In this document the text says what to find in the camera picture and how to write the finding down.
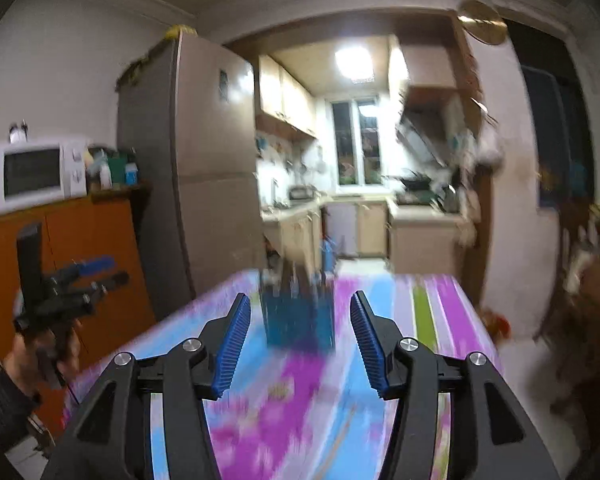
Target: bottle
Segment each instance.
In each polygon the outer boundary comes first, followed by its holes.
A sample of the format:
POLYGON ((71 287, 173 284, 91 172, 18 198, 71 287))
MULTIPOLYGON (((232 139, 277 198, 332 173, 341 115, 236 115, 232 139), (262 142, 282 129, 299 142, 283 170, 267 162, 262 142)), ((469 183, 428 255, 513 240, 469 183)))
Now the bottle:
POLYGON ((100 189, 111 189, 111 170, 109 169, 109 165, 104 163, 100 167, 100 189))
POLYGON ((125 166, 125 184, 134 186, 138 183, 138 166, 130 162, 125 166))

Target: table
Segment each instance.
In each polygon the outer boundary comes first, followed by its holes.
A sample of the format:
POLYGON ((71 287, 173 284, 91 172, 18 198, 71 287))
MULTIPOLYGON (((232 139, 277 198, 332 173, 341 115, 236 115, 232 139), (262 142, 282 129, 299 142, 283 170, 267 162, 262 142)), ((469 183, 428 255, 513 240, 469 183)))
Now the table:
MULTIPOLYGON (((251 298, 251 327, 231 389, 204 401, 223 480, 341 480, 378 476, 394 423, 397 401, 384 402, 369 386, 349 320, 351 295, 363 290, 374 312, 391 317, 405 336, 433 351, 464 358, 483 352, 500 369, 490 338, 451 276, 344 276, 334 283, 336 348, 328 356, 266 346, 258 274, 235 274, 120 350, 136 358, 168 352, 224 316, 235 295, 251 298)), ((83 398, 109 359, 82 373, 74 391, 83 398)), ((72 402, 67 398, 65 417, 72 402)), ((162 396, 152 394, 152 458, 156 480, 168 468, 162 396)), ((432 479, 446 478, 450 398, 439 395, 432 479)))

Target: plastic bottle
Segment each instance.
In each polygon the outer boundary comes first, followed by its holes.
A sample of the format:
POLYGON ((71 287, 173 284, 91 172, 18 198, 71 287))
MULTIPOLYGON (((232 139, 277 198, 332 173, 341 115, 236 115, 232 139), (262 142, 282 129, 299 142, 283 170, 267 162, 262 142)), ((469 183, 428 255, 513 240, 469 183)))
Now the plastic bottle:
POLYGON ((111 189, 111 170, 108 164, 103 164, 100 168, 100 189, 111 189))

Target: orange cabinet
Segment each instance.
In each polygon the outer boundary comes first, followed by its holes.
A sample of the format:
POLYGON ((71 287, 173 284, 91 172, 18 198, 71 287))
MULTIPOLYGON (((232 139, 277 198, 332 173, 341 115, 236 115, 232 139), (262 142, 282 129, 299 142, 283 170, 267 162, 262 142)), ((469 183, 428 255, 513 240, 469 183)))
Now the orange cabinet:
MULTIPOLYGON (((51 272, 70 263, 109 255, 116 270, 126 270, 129 283, 110 293, 94 316, 82 319, 80 366, 108 356, 155 323, 144 286, 128 200, 93 203, 89 198, 42 206, 0 217, 0 359, 11 349, 13 300, 20 286, 16 235, 32 222, 43 224, 42 263, 51 272)), ((53 434, 61 433, 64 392, 41 391, 38 416, 53 434)))

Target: refrigerator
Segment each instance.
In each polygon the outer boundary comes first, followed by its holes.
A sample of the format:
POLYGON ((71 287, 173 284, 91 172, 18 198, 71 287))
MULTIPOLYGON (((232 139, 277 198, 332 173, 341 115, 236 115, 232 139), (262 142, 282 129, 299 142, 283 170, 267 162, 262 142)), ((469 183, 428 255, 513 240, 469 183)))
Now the refrigerator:
POLYGON ((118 147, 152 186, 137 236, 158 320, 264 266, 248 62, 193 34, 160 42, 118 81, 118 147))

